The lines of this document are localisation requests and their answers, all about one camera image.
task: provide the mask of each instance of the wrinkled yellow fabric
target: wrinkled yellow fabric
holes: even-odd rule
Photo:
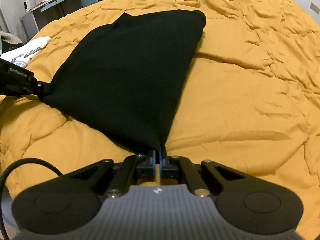
[[[194,163],[212,159],[290,188],[304,204],[297,232],[314,239],[320,233],[320,27],[295,2],[105,0],[44,27],[36,37],[52,40],[28,69],[50,82],[92,29],[123,12],[175,9],[201,10],[207,21],[167,140],[168,154]],[[0,150],[2,170],[20,158],[37,157],[63,173],[131,154],[33,96],[2,98]],[[15,170],[7,186],[15,197],[53,177],[29,164]]]

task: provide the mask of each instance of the metal bolt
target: metal bolt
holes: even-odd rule
[[[120,190],[118,190],[118,189],[109,189],[106,192],[106,195],[108,197],[115,198],[115,197],[120,197],[122,195],[122,192]]]
[[[194,194],[198,197],[206,197],[210,195],[210,191],[205,188],[198,188],[195,190]]]

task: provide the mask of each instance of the desk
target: desk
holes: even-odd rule
[[[49,22],[58,20],[68,13],[72,13],[81,8],[80,0],[48,0],[42,4],[33,7],[21,18],[23,26],[27,32],[28,38],[35,36]]]

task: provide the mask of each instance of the white logo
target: white logo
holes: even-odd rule
[[[158,187],[158,188],[155,188],[153,192],[156,194],[160,194],[162,192],[162,189]]]

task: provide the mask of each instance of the black cable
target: black cable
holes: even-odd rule
[[[48,169],[50,169],[51,171],[53,171],[55,174],[57,174],[58,176],[61,176],[62,173],[61,171],[59,171],[56,167],[54,167],[52,164],[41,160],[41,159],[37,159],[37,158],[25,158],[25,159],[21,159],[21,160],[17,160],[14,163],[12,163],[11,165],[9,165],[9,167],[4,171],[4,173],[2,174],[1,178],[0,178],[0,231],[2,233],[3,239],[4,240],[10,240],[7,231],[5,230],[4,227],[4,222],[3,222],[3,217],[2,217],[2,192],[4,189],[4,184],[5,181],[7,180],[7,178],[9,177],[10,173],[18,168],[21,165],[24,164],[28,164],[28,163],[35,163],[35,164],[39,164],[42,165]]]

